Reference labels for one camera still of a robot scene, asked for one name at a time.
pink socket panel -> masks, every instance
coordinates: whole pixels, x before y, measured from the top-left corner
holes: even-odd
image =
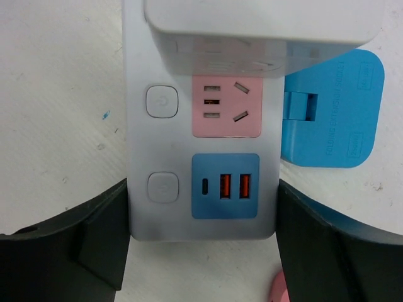
[[[195,137],[258,137],[263,79],[194,75],[192,130]]]

blue paint mark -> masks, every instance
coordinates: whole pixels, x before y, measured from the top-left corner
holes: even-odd
[[[107,112],[105,112],[105,114],[102,116],[102,120],[105,120],[105,119],[109,116],[110,113],[111,113],[110,110],[108,110]]]

table top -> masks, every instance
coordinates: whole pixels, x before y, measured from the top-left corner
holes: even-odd
[[[403,234],[403,4],[387,0],[363,48],[385,67],[375,146],[354,169],[281,163],[281,178],[352,218]],[[119,0],[0,2],[0,232],[83,203],[126,177]],[[116,301],[264,301],[275,236],[255,242],[132,240]]]

white button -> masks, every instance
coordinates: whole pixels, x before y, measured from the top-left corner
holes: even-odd
[[[171,86],[152,86],[146,95],[147,112],[154,118],[172,118],[178,112],[178,93]]]
[[[179,193],[179,181],[175,174],[156,172],[150,175],[148,183],[149,197],[156,203],[172,203]]]

blue plastic case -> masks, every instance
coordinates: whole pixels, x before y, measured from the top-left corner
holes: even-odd
[[[281,157],[306,167],[356,167],[372,151],[383,65],[366,50],[285,78]]]

